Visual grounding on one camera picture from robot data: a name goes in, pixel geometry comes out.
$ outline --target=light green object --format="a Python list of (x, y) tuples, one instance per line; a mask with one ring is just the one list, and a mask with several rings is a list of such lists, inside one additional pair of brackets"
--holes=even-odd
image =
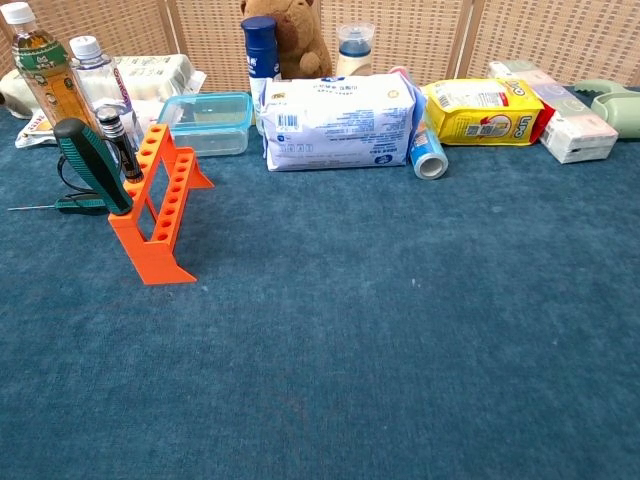
[(575, 89), (601, 94), (593, 99), (591, 110), (615, 128), (620, 138), (640, 138), (640, 92), (610, 80), (584, 80)]

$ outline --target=teddy bear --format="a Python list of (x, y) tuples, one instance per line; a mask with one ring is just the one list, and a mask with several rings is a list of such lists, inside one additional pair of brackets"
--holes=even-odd
[(331, 57), (322, 38), (314, 0), (242, 0), (245, 18), (267, 16), (276, 21), (278, 56), (283, 79), (330, 77)]

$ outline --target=plastic bottle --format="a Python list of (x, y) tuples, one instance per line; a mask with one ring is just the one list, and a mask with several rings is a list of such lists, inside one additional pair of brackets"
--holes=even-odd
[[(92, 111), (96, 114), (100, 107), (115, 108), (129, 141), (137, 150), (143, 140), (142, 128), (116, 63), (102, 53), (95, 37), (75, 37), (69, 45), (75, 57), (71, 60), (71, 68)], [(101, 88), (91, 88), (93, 84), (99, 84)]]
[(276, 42), (276, 21), (271, 17), (250, 17), (242, 22), (247, 48), (247, 65), (253, 109), (256, 115), (256, 127), (260, 135), (264, 134), (260, 118), (260, 95), (267, 78), (280, 80), (280, 62)]
[(376, 27), (370, 23), (352, 23), (338, 28), (340, 56), (336, 76), (371, 75), (371, 49)]
[(51, 125), (75, 117), (99, 131), (82, 93), (76, 88), (69, 55), (60, 42), (38, 28), (26, 2), (7, 3), (0, 9), (13, 27), (11, 51), (16, 67)]

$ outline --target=bottle cap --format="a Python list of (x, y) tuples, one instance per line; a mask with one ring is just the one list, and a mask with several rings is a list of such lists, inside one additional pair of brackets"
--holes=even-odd
[(272, 17), (250, 17), (240, 24), (247, 50), (273, 50), (276, 43), (276, 21)]
[(89, 35), (72, 38), (69, 40), (69, 46), (78, 60), (89, 60), (102, 55), (98, 40), (96, 40), (96, 37)]
[(6, 3), (0, 7), (5, 21), (9, 25), (22, 25), (34, 22), (36, 16), (27, 2)]
[(371, 53), (376, 27), (370, 23), (352, 23), (338, 28), (340, 54), (347, 57), (366, 57)]

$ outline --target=yellow package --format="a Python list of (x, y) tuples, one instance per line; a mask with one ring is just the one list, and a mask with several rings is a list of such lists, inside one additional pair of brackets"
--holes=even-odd
[(517, 79), (443, 80), (422, 88), (442, 143), (530, 145), (553, 109)]

